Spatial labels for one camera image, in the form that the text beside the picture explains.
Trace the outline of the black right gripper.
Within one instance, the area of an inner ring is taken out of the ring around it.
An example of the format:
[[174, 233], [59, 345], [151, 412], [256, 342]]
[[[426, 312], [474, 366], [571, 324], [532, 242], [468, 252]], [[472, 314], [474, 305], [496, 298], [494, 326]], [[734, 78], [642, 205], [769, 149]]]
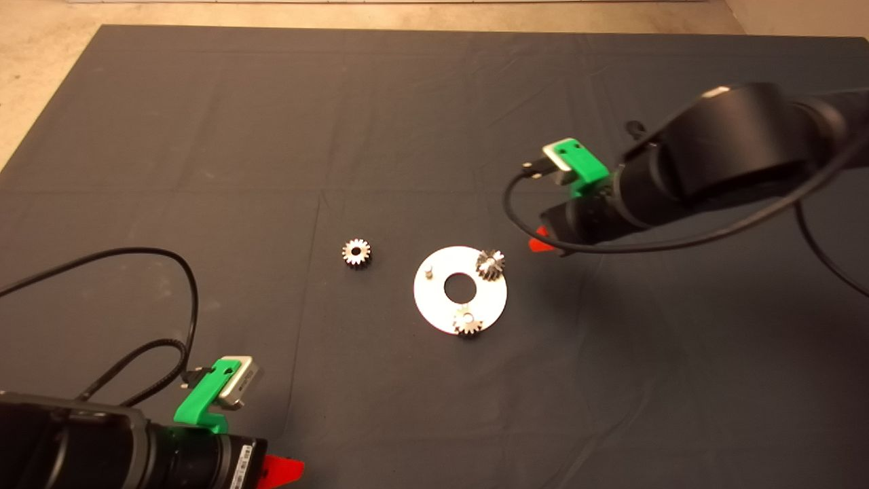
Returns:
[[[598, 245], [633, 234], [635, 225], [621, 216], [617, 203], [612, 183], [599, 183], [589, 194], [543, 211], [535, 234], [571, 245]], [[533, 253], [560, 251], [539, 238], [530, 238], [528, 247]]]

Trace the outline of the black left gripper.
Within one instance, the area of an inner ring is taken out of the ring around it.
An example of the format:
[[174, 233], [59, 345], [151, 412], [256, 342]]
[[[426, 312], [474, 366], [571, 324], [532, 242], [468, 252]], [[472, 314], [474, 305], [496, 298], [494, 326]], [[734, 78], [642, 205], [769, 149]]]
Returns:
[[267, 454], [262, 437], [195, 427], [149, 428], [150, 488], [280, 488], [301, 479], [305, 463]]

